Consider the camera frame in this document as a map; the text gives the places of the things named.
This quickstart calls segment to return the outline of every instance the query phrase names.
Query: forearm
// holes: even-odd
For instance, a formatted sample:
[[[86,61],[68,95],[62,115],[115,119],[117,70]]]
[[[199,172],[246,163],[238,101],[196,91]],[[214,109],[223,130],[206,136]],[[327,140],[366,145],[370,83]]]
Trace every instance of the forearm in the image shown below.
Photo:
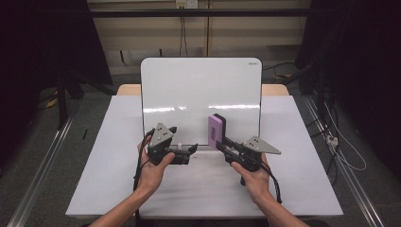
[[[135,190],[126,199],[116,205],[115,208],[92,223],[91,226],[123,225],[150,196],[149,192]]]
[[[253,202],[274,226],[307,226],[278,203],[270,193],[264,194]]]

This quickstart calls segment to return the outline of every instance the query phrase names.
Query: human arm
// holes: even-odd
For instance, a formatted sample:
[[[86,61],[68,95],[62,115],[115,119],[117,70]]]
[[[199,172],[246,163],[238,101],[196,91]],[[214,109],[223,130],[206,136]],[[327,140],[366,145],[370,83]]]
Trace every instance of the human arm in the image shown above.
[[[262,161],[267,163],[264,154]],[[244,178],[252,201],[274,226],[307,226],[274,199],[269,191],[270,176],[265,170],[261,168],[255,172],[250,172],[236,162],[232,162],[231,166]]]
[[[146,140],[146,144],[150,141],[150,136]],[[163,174],[166,167],[174,159],[174,153],[168,153],[162,162],[155,166],[148,162],[149,157],[142,152],[141,157],[141,177],[139,179],[138,187],[126,199],[121,201],[115,208],[108,213],[97,219],[91,226],[121,226],[123,225],[138,208],[147,201],[151,195],[159,188],[163,179]]]

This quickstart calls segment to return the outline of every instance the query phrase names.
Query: human hand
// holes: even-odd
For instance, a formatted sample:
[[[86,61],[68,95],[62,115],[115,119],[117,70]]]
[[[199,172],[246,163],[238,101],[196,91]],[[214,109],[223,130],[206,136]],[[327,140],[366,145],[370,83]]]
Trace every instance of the human hand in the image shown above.
[[[145,151],[145,146],[149,143],[151,136],[148,136],[144,150],[141,157],[141,177],[139,178],[139,184],[137,190],[143,190],[148,196],[151,196],[157,188],[159,188],[160,183],[163,179],[163,174],[165,173],[166,167],[174,159],[175,154],[173,152],[168,153],[159,165],[154,165],[149,161],[149,157]],[[138,152],[140,152],[141,144],[138,144]]]
[[[265,154],[262,154],[262,162],[268,165],[268,160]],[[270,176],[265,170],[260,168],[255,172],[250,172],[237,162],[232,162],[231,166],[245,180],[246,187],[253,202],[259,203],[263,198],[273,199],[271,193],[269,192]]]

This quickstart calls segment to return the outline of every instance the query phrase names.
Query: black horizontal bar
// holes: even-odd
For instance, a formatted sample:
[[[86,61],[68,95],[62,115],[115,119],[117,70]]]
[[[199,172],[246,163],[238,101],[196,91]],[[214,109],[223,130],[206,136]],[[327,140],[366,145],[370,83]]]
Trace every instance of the black horizontal bar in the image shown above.
[[[333,16],[337,9],[103,9],[78,10],[37,10],[41,15],[85,16],[93,18],[113,17],[300,17]]]

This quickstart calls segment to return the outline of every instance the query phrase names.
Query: wall outlet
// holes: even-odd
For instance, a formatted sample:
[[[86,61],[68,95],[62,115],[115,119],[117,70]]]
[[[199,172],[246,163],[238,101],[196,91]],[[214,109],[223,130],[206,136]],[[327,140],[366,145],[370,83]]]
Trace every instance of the wall outlet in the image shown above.
[[[187,9],[197,9],[198,8],[198,0],[186,0],[186,8]]]
[[[186,0],[176,0],[176,9],[186,9]]]

